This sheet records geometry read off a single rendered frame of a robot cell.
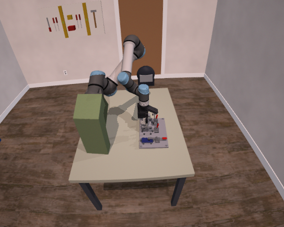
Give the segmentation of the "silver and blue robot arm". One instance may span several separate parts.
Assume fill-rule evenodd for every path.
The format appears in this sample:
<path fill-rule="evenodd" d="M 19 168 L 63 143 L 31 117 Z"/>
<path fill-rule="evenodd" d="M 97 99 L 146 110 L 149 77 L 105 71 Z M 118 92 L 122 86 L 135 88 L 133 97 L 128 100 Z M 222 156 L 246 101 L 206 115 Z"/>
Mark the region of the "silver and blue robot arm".
<path fill-rule="evenodd" d="M 105 73 L 100 70 L 92 71 L 89 76 L 88 88 L 85 94 L 102 94 L 113 96 L 117 92 L 118 82 L 125 89 L 137 95 L 139 105 L 145 107 L 149 104 L 149 86 L 146 84 L 137 85 L 132 79 L 132 65 L 134 60 L 142 58 L 146 49 L 136 35 L 128 35 L 123 42 L 123 58 L 110 76 L 105 78 Z"/>

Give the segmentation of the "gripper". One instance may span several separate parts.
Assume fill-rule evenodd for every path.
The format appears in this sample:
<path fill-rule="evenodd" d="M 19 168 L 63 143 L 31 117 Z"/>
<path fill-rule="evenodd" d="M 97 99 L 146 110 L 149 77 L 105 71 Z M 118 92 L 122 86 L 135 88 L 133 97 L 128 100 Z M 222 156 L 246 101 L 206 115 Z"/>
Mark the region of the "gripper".
<path fill-rule="evenodd" d="M 137 116 L 138 119 L 143 119 L 143 121 L 141 121 L 141 124 L 146 125 L 146 128 L 148 126 L 148 110 L 145 110 L 145 108 L 147 108 L 149 105 L 147 106 L 141 106 L 139 103 L 137 103 Z"/>

